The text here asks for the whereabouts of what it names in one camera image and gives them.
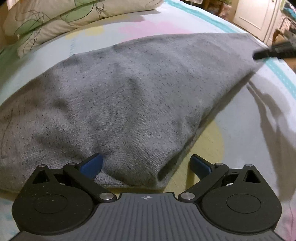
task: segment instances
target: heathered gray garment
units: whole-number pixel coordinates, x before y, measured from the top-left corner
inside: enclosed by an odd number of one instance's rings
[[[56,64],[0,107],[0,188],[93,153],[105,156],[97,183],[165,187],[258,48],[247,34],[159,35]]]

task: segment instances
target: round black disc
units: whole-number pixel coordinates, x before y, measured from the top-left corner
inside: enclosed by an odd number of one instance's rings
[[[216,226],[242,234],[274,228],[281,216],[275,194],[247,182],[213,189],[203,198],[201,208]]]
[[[48,183],[34,184],[12,206],[19,229],[39,235],[69,231],[82,224],[92,210],[93,202],[86,192]]]

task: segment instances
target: door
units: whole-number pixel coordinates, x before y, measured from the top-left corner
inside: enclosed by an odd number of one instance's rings
[[[239,0],[233,22],[263,41],[275,6],[276,0]]]

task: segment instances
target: ribbed surface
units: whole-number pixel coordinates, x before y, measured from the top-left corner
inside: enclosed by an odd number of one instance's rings
[[[83,226],[57,236],[21,233],[13,241],[278,241],[272,231],[258,235],[236,235],[208,223],[195,204],[177,201],[172,193],[122,194],[101,204]]]

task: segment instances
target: bed sheet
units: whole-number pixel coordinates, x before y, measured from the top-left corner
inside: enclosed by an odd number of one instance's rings
[[[166,0],[156,10],[107,18],[43,44],[18,59],[10,46],[0,55],[0,104],[34,77],[75,53],[109,47],[127,40],[186,33],[232,33],[243,30],[202,9]],[[254,164],[276,195],[283,212],[276,232],[296,239],[296,75],[284,63],[266,61],[248,84],[238,86],[213,111],[213,118],[175,172],[163,192],[183,192],[198,181],[188,171],[192,154],[230,168]],[[122,190],[112,189],[119,193]],[[17,232],[11,217],[12,201],[0,199],[0,240]]]

